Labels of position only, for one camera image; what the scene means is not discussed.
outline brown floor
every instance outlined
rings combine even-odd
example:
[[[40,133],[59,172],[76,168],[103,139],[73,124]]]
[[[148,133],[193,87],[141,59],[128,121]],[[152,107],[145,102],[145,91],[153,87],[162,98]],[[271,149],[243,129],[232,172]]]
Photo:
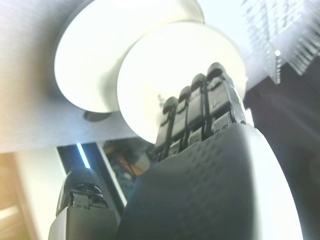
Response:
[[[19,180],[9,154],[0,155],[0,239],[31,240],[19,197]]]

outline back of robotic hand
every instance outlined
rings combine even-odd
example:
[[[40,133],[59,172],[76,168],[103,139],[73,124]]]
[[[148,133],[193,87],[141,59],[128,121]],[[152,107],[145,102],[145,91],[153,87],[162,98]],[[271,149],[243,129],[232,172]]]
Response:
[[[165,102],[154,152],[118,228],[94,181],[68,175],[49,240],[303,239],[282,169],[219,63]]]

